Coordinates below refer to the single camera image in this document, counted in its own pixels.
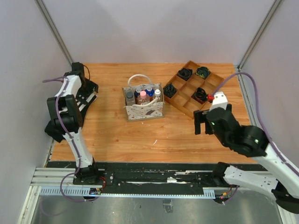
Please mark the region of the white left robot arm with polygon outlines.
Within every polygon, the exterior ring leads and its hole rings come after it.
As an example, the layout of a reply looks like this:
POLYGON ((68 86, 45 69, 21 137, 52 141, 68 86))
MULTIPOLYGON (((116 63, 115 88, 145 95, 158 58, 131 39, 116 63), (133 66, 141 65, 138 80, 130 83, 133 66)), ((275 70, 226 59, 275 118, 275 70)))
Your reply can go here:
POLYGON ((99 86, 85 76, 88 70, 82 63, 74 62, 71 71, 54 79, 62 86, 47 99, 50 121, 45 132, 57 142, 68 142, 76 160, 73 183, 94 185, 100 180, 100 173, 87 148, 82 127, 88 108, 97 99, 99 86))

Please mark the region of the aluminium frame post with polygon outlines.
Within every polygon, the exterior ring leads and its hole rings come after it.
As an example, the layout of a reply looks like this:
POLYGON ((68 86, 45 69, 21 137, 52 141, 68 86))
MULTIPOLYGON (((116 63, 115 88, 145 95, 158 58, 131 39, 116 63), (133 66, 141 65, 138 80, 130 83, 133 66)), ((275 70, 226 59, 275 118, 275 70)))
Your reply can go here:
POLYGON ((60 33, 59 33, 59 31, 49 13, 49 10, 46 7, 46 4, 44 3, 43 0, 34 0, 34 2, 36 3, 38 9, 40 10, 45 22, 47 23, 51 33, 53 34, 58 46, 60 47, 63 55, 65 56, 68 64, 71 65, 74 62, 74 60, 73 60, 72 56, 70 55, 60 33))
POLYGON ((256 34, 254 35, 252 41, 250 42, 249 46, 247 47, 243 57, 241 58, 240 62, 235 67, 237 71, 241 71, 246 62, 248 61, 249 57, 251 56, 252 52, 256 48, 257 44, 259 43, 261 37, 265 33, 268 25, 270 24, 271 20, 274 18, 276 12, 282 5, 284 0, 274 0, 270 9, 268 10, 265 18, 263 19, 261 25, 259 26, 256 34))

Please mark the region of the right aluminium frame post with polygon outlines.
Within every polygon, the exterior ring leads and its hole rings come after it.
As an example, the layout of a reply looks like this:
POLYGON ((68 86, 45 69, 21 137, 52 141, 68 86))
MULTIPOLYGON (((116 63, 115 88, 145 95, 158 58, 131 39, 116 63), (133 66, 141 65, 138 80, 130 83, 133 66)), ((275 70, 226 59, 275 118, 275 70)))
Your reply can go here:
POLYGON ((282 5, 284 0, 274 0, 270 9, 268 10, 265 18, 263 19, 261 25, 259 26, 256 34, 254 35, 252 41, 250 42, 249 46, 247 47, 243 57, 241 58, 240 62, 235 67, 237 71, 241 71, 246 62, 248 61, 249 57, 251 56, 252 52, 256 48, 257 44, 259 43, 261 37, 265 33, 268 25, 270 24, 271 20, 274 18, 276 12, 282 5))

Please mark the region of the clear bottle white cap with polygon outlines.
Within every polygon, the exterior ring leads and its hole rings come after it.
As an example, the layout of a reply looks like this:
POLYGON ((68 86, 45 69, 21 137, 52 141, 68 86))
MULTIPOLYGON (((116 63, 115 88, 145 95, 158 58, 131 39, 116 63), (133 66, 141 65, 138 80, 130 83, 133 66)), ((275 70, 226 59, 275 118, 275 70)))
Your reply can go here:
POLYGON ((157 102, 161 102, 161 91, 159 89, 156 89, 153 95, 153 99, 156 100, 157 102))

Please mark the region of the clear bottle dark cap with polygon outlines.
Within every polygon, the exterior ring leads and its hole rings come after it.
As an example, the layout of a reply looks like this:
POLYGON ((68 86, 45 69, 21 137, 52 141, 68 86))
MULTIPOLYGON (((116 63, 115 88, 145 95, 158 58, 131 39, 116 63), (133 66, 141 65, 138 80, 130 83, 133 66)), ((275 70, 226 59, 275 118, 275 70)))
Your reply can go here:
POLYGON ((135 104, 135 96, 134 93, 131 91, 128 91, 126 93, 126 105, 127 106, 132 106, 135 104))

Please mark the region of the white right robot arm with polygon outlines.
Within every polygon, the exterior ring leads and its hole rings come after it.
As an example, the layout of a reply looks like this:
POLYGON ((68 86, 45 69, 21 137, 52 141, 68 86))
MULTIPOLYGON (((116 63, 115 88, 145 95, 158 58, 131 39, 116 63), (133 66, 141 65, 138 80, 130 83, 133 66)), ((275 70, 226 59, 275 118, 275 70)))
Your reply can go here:
POLYGON ((284 210, 299 212, 299 170, 275 149, 264 130, 257 126, 242 126, 232 112, 221 107, 194 111, 195 134, 213 134, 230 150, 251 158, 271 173, 271 177, 260 176, 240 170, 233 165, 218 162, 212 172, 212 182, 221 187, 226 184, 248 188, 275 199, 284 210))

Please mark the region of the dark blue pump bottle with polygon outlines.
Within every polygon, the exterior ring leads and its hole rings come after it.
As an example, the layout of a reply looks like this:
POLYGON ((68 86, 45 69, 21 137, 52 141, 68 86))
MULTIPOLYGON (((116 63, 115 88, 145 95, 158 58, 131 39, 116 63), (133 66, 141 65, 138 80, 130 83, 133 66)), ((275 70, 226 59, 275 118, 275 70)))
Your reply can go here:
POLYGON ((142 91, 142 88, 136 88, 136 90, 135 90, 135 92, 134 92, 134 96, 135 96, 135 98, 138 98, 138 96, 140 95, 140 93, 141 93, 141 91, 142 91))

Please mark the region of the left aluminium frame post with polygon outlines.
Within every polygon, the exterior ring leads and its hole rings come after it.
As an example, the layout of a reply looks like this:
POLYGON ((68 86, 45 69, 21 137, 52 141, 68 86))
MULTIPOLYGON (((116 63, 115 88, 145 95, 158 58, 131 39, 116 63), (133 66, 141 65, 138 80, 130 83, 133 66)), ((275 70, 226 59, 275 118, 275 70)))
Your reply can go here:
POLYGON ((36 3, 38 9, 40 10, 45 22, 47 23, 51 33, 53 34, 58 46, 60 47, 63 55, 65 56, 68 64, 71 65, 74 62, 74 60, 73 60, 72 56, 70 55, 60 33, 59 33, 59 31, 49 13, 49 10, 46 7, 46 4, 44 3, 43 0, 34 0, 34 2, 36 3))

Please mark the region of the wooden divided tray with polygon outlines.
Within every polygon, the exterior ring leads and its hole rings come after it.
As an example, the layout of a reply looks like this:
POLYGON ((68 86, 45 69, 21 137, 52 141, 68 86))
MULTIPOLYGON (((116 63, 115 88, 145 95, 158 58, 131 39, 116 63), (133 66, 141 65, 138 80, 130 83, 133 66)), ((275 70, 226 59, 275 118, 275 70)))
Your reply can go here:
POLYGON ((177 89, 177 92, 172 98, 169 98, 164 95, 165 102, 175 107, 184 115, 190 118, 193 118, 194 111, 204 110, 211 105, 208 101, 201 104, 192 98, 192 95, 196 91, 196 89, 201 87, 209 95, 212 94, 217 89, 217 87, 224 81, 224 78, 211 72, 210 69, 209 70, 211 73, 207 79, 200 78, 199 76, 195 75, 195 72, 198 67, 201 67, 201 65, 193 61, 187 62, 182 68, 192 69, 192 76, 187 81, 185 81, 177 76, 177 72, 167 82, 167 84, 172 83, 174 87, 177 89))

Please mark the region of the black white striped cloth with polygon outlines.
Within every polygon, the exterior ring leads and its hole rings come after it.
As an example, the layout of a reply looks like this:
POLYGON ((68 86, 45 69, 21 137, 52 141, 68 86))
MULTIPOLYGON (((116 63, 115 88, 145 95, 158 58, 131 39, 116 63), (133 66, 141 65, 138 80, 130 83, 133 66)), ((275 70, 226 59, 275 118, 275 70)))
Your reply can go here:
MULTIPOLYGON (((61 119, 69 132, 77 132, 78 128, 83 126, 87 110, 96 98, 97 95, 92 93, 87 99, 84 99, 79 92, 76 97, 61 97, 59 99, 58 109, 61 119)), ((44 131, 55 141, 61 142, 65 139, 66 132, 58 120, 55 101, 55 97, 47 99, 50 121, 44 131)))

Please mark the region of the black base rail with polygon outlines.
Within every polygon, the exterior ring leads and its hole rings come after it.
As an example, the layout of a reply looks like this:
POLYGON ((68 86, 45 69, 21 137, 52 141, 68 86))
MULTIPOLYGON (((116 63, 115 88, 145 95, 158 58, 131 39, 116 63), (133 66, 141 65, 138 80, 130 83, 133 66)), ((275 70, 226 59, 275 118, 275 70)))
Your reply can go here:
MULTIPOLYGON (((95 162, 99 180, 94 185, 74 184, 74 162, 50 161, 46 168, 36 169, 45 182, 66 187, 103 188, 112 192, 178 193, 201 189, 244 188, 235 185, 218 186, 212 178, 217 163, 138 163, 95 162)), ((257 164, 236 164, 236 168, 260 176, 271 177, 270 172, 257 164)))

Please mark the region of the clear bottle pink cap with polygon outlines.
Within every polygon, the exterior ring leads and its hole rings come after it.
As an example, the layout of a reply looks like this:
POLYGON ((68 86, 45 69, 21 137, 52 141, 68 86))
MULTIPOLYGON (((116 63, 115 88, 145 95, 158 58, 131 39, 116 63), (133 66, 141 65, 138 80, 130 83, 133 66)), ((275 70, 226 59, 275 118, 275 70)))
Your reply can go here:
POLYGON ((146 91, 141 91, 140 95, 137 98, 138 105, 146 105, 150 102, 150 96, 146 93, 146 91))

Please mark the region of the green yellow rolled tie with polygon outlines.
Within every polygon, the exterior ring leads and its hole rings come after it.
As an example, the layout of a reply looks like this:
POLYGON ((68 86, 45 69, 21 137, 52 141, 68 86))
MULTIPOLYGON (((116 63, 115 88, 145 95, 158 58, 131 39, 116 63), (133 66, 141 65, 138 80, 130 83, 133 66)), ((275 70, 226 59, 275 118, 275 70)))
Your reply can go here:
POLYGON ((210 72, 209 68, 201 66, 201 67, 197 68, 195 75, 199 76, 202 79, 207 79, 209 77, 210 73, 211 72, 210 72))

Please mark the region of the bright blue pump bottle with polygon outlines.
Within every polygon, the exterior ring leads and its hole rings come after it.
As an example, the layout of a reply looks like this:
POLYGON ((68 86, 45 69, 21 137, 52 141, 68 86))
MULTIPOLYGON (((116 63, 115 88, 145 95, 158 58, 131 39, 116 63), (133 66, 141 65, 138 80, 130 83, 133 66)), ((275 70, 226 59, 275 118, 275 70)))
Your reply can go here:
POLYGON ((152 96, 154 95, 154 93, 155 93, 154 89, 153 89, 152 86, 150 86, 150 85, 148 85, 148 86, 145 88, 145 91, 146 91, 146 93, 147 93, 150 97, 152 97, 152 96))

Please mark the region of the printed canvas tote bag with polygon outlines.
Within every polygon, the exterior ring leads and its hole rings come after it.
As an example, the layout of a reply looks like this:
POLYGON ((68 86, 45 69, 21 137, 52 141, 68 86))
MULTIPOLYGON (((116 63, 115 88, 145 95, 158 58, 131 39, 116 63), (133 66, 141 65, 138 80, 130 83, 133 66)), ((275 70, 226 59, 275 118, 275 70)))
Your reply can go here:
POLYGON ((164 95, 161 83, 154 83, 143 74, 135 74, 128 79, 127 87, 122 88, 127 121, 143 121, 164 117, 164 95), (141 77, 147 83, 132 85, 131 81, 141 77))

